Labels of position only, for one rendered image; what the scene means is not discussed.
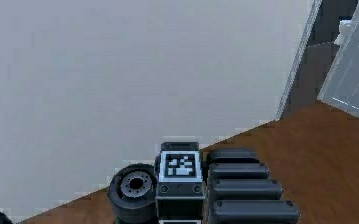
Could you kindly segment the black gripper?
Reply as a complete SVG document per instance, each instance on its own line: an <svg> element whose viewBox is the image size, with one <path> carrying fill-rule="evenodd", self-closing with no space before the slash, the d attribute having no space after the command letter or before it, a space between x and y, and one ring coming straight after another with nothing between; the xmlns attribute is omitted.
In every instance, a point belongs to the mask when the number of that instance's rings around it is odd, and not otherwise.
<svg viewBox="0 0 359 224"><path fill-rule="evenodd" d="M150 164L131 164L118 171L107 193L113 224L157 224L156 185Z"/></svg>

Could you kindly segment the grey room door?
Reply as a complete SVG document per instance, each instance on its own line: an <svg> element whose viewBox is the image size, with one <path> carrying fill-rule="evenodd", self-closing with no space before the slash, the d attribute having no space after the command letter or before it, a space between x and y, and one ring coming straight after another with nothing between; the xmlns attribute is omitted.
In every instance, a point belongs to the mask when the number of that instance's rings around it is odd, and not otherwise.
<svg viewBox="0 0 359 224"><path fill-rule="evenodd" d="M339 23L339 50L318 100L359 118L359 2L350 20Z"/></svg>

